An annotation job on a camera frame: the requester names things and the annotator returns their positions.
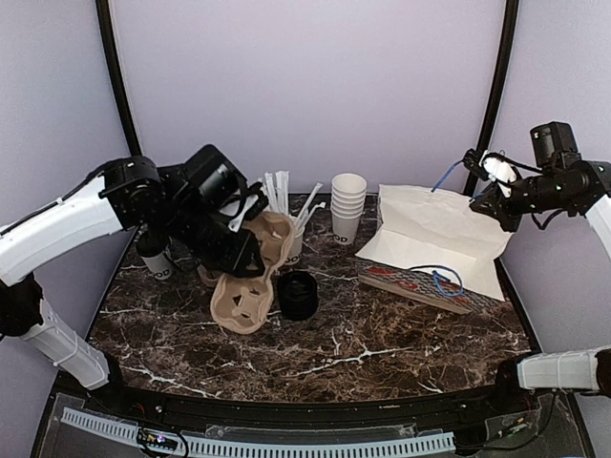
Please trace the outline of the white cup holding straws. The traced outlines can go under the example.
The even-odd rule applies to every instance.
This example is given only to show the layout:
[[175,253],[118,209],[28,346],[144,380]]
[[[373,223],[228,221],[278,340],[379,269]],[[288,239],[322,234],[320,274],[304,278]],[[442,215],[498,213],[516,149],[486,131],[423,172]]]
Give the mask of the white cup holding straws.
[[295,238],[285,260],[286,265],[294,265],[301,259],[304,231],[305,229],[301,228],[295,234]]

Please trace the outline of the black coffee lid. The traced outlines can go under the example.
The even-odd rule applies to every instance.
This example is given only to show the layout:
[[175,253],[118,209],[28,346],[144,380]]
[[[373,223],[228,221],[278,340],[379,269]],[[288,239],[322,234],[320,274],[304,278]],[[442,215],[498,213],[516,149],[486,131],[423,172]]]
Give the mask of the black coffee lid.
[[166,258],[170,241],[165,235],[145,232],[137,240],[137,254],[143,259]]

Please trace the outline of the white wrapped straws bundle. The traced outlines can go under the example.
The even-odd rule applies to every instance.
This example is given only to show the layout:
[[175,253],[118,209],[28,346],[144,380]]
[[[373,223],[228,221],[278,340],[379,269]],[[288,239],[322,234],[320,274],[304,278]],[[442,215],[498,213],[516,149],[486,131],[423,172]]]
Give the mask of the white wrapped straws bundle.
[[323,184],[317,183],[314,186],[298,215],[293,216],[289,210],[289,178],[288,171],[266,172],[258,179],[258,182],[262,185],[263,193],[268,198],[267,209],[273,213],[280,213],[290,217],[296,230],[300,232],[306,227],[306,224],[318,209],[325,209],[327,207],[324,201],[316,204],[313,203]]

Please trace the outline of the blue checkered paper bag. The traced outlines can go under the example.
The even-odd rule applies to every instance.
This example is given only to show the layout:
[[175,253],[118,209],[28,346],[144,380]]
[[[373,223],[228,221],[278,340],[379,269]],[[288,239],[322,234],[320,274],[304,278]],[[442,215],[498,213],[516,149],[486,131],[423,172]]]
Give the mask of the blue checkered paper bag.
[[379,228],[357,253],[362,284],[460,315],[504,302],[495,260],[511,237],[453,191],[379,187]]

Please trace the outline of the black front rail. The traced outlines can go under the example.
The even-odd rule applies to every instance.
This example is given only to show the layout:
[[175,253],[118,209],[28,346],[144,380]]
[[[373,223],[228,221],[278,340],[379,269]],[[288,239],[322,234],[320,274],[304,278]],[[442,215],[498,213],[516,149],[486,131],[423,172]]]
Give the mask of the black front rail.
[[125,386],[120,412],[147,424],[203,430],[230,427],[481,427],[498,415],[533,413],[540,402],[530,393],[502,393],[494,386],[450,394],[348,403],[259,403],[205,399]]

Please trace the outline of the black vertical frame post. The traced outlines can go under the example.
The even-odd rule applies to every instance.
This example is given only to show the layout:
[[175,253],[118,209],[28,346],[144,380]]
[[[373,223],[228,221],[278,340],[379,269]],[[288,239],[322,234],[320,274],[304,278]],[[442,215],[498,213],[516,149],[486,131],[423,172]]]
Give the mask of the black vertical frame post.
[[474,194],[477,182],[480,179],[483,179],[482,168],[479,166],[479,160],[482,158],[483,153],[491,144],[509,69],[516,33],[518,10],[518,0],[507,0],[505,2],[505,11],[495,62],[495,70],[480,134],[475,149],[468,151],[465,155],[465,166],[470,171],[463,190],[463,194],[467,196],[472,196]]

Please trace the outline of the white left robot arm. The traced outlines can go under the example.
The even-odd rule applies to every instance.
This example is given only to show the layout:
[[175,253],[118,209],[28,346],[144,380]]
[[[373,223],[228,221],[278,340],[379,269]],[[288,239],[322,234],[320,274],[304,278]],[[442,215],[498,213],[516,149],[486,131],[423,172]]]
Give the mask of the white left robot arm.
[[146,225],[191,250],[201,264],[237,278],[264,266],[243,227],[266,207],[259,181],[248,183],[215,146],[186,162],[158,167],[146,156],[97,167],[67,195],[1,229],[1,334],[30,343],[70,373],[115,416],[135,407],[112,357],[86,343],[53,311],[37,268],[92,240]]

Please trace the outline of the white paper coffee cup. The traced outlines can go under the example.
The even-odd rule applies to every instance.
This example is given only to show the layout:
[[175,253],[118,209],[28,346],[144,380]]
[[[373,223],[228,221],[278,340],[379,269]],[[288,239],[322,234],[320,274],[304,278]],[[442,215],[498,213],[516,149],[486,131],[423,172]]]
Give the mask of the white paper coffee cup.
[[165,281],[174,274],[173,264],[165,253],[159,253],[152,257],[142,257],[142,260],[156,280]]

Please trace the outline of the black left frame post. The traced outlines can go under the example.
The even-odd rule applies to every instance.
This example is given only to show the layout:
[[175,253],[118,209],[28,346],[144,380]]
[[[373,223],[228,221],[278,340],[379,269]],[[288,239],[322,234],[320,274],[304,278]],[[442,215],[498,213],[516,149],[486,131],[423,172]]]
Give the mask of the black left frame post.
[[141,156],[142,151],[137,136],[137,128],[133,119],[130,102],[125,88],[121,64],[119,61],[118,47],[109,0],[95,0],[98,28],[102,42],[102,48],[110,78],[111,88],[114,95],[116,109],[121,128],[132,156]]

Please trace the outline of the stack of black lids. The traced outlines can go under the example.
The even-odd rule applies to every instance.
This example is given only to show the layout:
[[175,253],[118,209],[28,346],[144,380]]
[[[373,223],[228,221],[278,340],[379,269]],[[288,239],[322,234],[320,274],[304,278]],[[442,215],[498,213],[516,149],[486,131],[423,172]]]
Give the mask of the stack of black lids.
[[280,276],[277,292],[280,310],[291,321],[305,321],[318,309],[318,284],[306,271],[291,271]]

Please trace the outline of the stack of white paper cups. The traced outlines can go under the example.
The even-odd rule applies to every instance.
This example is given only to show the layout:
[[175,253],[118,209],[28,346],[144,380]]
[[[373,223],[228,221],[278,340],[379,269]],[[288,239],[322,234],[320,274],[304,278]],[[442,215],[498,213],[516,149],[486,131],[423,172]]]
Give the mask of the stack of white paper cups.
[[356,174],[343,173],[331,181],[331,215],[334,240],[341,245],[354,242],[363,214],[367,181]]

